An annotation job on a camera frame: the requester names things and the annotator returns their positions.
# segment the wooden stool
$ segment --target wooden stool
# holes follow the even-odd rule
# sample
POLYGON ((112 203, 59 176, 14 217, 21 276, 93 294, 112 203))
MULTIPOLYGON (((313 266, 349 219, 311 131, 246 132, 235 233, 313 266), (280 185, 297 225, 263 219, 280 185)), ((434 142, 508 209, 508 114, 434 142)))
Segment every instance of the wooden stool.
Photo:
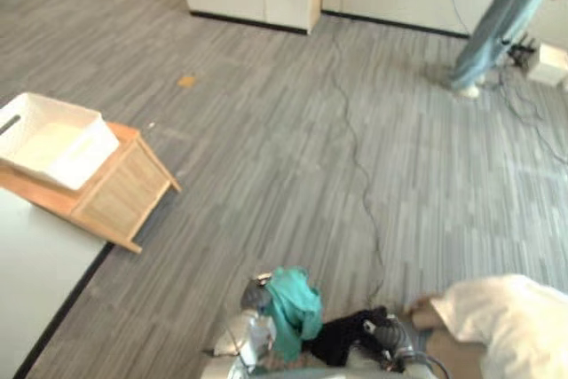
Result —
POLYGON ((135 253, 132 239, 158 201, 179 183, 136 129, 108 127, 120 146, 79 191, 32 178, 8 165, 0 167, 0 185, 66 221, 135 253))

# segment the white basket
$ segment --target white basket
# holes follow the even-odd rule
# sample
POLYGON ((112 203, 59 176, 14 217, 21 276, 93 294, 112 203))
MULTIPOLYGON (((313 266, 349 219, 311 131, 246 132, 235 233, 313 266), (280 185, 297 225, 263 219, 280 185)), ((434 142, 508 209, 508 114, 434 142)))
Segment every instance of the white basket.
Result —
POLYGON ((118 147, 99 112, 22 93, 0 111, 0 159, 78 190, 118 147))

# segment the wall baseboard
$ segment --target wall baseboard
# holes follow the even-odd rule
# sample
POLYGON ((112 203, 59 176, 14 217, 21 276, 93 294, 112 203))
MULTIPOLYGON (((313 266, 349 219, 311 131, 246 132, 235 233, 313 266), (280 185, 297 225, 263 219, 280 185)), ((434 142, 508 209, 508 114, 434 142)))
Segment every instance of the wall baseboard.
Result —
POLYGON ((381 20, 379 18, 365 17, 362 15, 354 15, 351 13, 344 13, 344 12, 334 12, 326 9, 324 9, 322 12, 325 13, 326 15, 331 15, 340 18, 348 18, 350 20, 374 22, 375 24, 383 24, 384 26, 406 28, 408 30, 422 31, 423 33, 431 33, 434 35, 456 37, 458 39, 469 39, 469 35, 466 35, 464 33, 456 33, 454 31, 441 30, 439 28, 416 26, 414 24, 406 24, 405 22, 381 20))

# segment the black cloth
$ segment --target black cloth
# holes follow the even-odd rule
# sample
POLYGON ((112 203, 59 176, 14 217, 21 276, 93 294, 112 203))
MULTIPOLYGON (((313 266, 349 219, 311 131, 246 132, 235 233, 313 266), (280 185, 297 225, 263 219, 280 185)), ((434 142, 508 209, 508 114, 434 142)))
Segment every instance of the black cloth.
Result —
POLYGON ((365 320, 369 320, 376 326, 387 325, 389 321, 386 317, 387 310, 380 306, 329 321, 323 325, 315 339, 303 342, 302 350, 311 352, 314 357, 331 367, 345 366, 349 350, 355 343, 378 357, 383 348, 374 336, 365 331, 363 324, 365 320))

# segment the gray carpet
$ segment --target gray carpet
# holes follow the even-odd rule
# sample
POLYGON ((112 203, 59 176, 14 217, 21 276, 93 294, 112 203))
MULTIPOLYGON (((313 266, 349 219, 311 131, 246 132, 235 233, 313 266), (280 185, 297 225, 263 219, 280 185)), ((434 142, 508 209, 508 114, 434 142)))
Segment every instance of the gray carpet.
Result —
MULTIPOLYGON (((326 318, 363 307, 382 277, 377 301, 507 272, 568 291, 566 167, 498 91, 472 102, 430 82, 461 40, 325 16, 298 36, 192 18, 185 0, 0 8, 4 101, 37 91, 139 127, 184 187, 140 232, 141 256, 114 248, 29 377, 198 377, 246 279, 277 265, 310 271, 326 318)), ((565 155, 566 96, 507 78, 565 155)))

